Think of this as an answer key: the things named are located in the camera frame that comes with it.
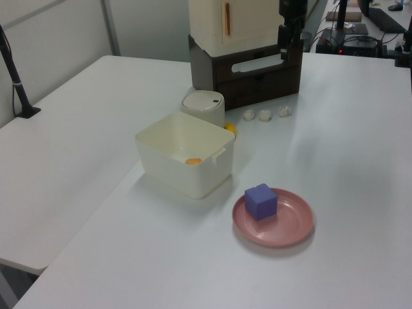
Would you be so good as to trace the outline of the black Panda gripper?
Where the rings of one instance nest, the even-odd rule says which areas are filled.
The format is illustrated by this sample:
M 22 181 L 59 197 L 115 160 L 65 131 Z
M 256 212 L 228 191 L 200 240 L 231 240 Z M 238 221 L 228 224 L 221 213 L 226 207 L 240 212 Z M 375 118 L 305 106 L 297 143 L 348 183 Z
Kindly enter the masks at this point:
M 279 14 L 284 18 L 284 25 L 278 29 L 277 46 L 280 50 L 281 59 L 288 59 L 288 27 L 291 24 L 292 38 L 291 45 L 298 45 L 301 40 L 301 33 L 306 19 L 308 1 L 307 0 L 280 0 Z

